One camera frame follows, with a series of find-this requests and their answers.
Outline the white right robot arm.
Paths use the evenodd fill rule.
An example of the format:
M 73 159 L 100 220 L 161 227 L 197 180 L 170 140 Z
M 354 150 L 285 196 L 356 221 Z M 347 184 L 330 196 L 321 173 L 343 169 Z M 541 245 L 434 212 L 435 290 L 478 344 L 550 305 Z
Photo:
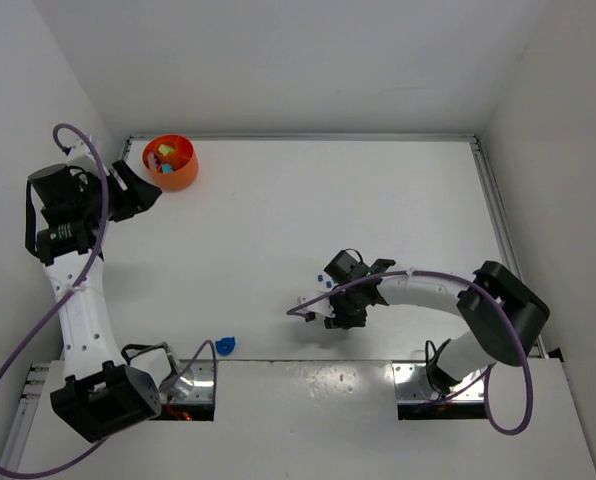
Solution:
M 442 395 L 467 375 L 491 364 L 519 367 L 521 360 L 500 312 L 505 313 L 525 353 L 529 353 L 546 324 L 549 307 L 504 265 L 486 261 L 474 271 L 471 285 L 411 271 L 396 273 L 396 262 L 378 259 L 372 265 L 341 250 L 324 272 L 340 287 L 352 287 L 329 298 L 333 312 L 329 329 L 366 324 L 369 306 L 411 305 L 462 318 L 469 331 L 446 340 L 427 362 L 429 388 Z

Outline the lime green lego brick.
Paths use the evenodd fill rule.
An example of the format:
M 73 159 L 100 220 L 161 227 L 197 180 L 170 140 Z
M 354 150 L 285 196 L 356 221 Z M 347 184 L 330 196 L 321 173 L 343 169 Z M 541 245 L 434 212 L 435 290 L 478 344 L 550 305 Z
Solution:
M 159 152 L 161 154 L 163 154 L 163 155 L 168 155 L 168 154 L 170 154 L 173 151 L 174 151 L 174 149 L 172 147 L 170 147 L 170 146 L 167 146 L 167 145 L 161 145 L 159 147 Z

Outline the blue rounded lego piece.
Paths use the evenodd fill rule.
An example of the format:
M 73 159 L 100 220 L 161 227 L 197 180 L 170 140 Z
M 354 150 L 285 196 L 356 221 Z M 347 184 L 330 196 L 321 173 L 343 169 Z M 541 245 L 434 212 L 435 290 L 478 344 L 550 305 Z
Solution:
M 230 356 L 236 348 L 236 339 L 234 337 L 223 337 L 214 342 L 216 353 L 219 356 Z

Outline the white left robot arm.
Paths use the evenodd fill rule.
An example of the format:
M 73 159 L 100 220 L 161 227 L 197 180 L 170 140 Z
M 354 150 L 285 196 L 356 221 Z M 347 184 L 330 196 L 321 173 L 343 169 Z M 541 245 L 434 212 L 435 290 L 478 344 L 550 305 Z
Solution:
M 151 208 L 162 191 L 125 161 L 106 177 L 59 163 L 26 184 L 25 247 L 44 267 L 57 299 L 64 343 L 64 385 L 50 395 L 54 413 L 90 443 L 160 415 L 159 389 L 177 371 L 165 343 L 118 347 L 103 291 L 104 257 L 94 250 L 100 222 Z

